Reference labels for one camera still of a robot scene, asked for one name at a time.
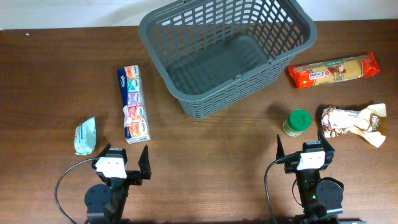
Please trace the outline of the grey plastic shopping basket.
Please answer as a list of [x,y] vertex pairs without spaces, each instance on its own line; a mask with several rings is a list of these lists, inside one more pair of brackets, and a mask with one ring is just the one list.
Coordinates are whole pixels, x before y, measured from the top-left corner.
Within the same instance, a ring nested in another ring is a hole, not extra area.
[[317,27],[295,0],[175,1],[139,35],[168,91],[202,119],[274,83]]

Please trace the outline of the red spaghetti package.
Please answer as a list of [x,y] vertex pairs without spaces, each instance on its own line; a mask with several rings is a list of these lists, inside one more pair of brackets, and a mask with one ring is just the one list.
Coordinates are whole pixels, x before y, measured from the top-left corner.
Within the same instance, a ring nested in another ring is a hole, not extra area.
[[298,89],[366,78],[381,72],[372,52],[318,63],[288,67]]

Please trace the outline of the Kleenex tissue multipack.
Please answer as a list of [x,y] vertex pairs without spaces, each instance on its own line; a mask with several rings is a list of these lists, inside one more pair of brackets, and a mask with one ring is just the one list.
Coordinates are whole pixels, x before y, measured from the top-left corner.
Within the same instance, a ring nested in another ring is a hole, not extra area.
[[123,102],[124,136],[128,144],[150,140],[141,71],[138,65],[117,70]]

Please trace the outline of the green lid jar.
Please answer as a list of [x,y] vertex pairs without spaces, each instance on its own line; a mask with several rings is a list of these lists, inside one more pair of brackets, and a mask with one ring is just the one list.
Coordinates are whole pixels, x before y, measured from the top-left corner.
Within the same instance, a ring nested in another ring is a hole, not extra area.
[[298,137],[306,131],[312,123],[310,114],[305,110],[294,110],[284,121],[282,129],[291,137]]

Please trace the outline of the crumpled beige snack bag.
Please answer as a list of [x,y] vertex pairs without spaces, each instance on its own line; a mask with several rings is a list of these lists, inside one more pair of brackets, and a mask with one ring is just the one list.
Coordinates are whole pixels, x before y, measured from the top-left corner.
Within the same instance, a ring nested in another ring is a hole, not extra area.
[[321,124],[326,138],[342,136],[348,131],[357,134],[375,147],[380,147],[386,140],[380,132],[381,118],[385,118],[384,103],[367,106],[361,111],[343,110],[329,106],[323,110]]

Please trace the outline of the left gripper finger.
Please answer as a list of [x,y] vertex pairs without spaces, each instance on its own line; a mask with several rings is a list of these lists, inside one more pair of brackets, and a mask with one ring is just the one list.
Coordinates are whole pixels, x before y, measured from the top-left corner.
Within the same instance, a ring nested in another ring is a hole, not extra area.
[[108,144],[104,147],[104,149],[97,155],[97,157],[104,157],[104,156],[108,153],[108,151],[109,151],[110,148],[111,148],[111,144],[108,143]]
[[150,180],[152,177],[152,171],[149,162],[148,145],[144,146],[138,165],[140,167],[141,179]]

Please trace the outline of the light green wet wipes pack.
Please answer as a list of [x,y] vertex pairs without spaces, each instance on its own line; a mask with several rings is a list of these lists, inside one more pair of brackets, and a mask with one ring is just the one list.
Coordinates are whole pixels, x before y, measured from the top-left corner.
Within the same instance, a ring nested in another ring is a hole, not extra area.
[[91,154],[96,146],[96,121],[91,117],[75,129],[74,148],[76,155]]

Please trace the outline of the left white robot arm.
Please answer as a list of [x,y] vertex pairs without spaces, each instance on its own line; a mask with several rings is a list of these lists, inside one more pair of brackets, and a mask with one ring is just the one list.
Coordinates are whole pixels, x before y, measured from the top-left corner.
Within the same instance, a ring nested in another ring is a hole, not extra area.
[[110,144],[93,159],[91,166],[103,183],[90,187],[85,194],[86,223],[131,223],[123,218],[124,206],[130,186],[151,179],[148,147],[143,148],[139,158],[139,170],[126,170],[126,163],[126,150]]

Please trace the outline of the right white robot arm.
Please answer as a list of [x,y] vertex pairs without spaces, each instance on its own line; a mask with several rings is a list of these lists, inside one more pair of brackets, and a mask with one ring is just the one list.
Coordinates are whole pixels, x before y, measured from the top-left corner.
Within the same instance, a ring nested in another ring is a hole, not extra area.
[[305,142],[302,150],[286,155],[280,137],[277,136],[276,164],[284,165],[286,174],[295,174],[300,206],[303,213],[290,221],[295,224],[360,224],[363,220],[340,220],[343,213],[344,184],[331,177],[320,176],[332,162],[334,148],[318,133],[318,140]]

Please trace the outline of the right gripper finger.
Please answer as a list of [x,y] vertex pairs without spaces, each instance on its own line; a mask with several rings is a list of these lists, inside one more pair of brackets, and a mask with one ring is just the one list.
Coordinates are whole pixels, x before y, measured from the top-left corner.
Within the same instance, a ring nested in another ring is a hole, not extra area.
[[277,135],[277,152],[276,152],[276,159],[282,159],[285,157],[285,152],[284,152],[284,148],[282,145],[282,142],[280,140],[280,136],[279,134]]
[[321,142],[324,151],[325,151],[326,153],[334,153],[334,152],[335,152],[334,148],[333,148],[333,147],[330,145],[330,143],[326,140],[326,138],[324,137],[324,135],[322,134],[322,132],[321,132],[321,131],[318,131],[317,134],[318,134],[318,140]]

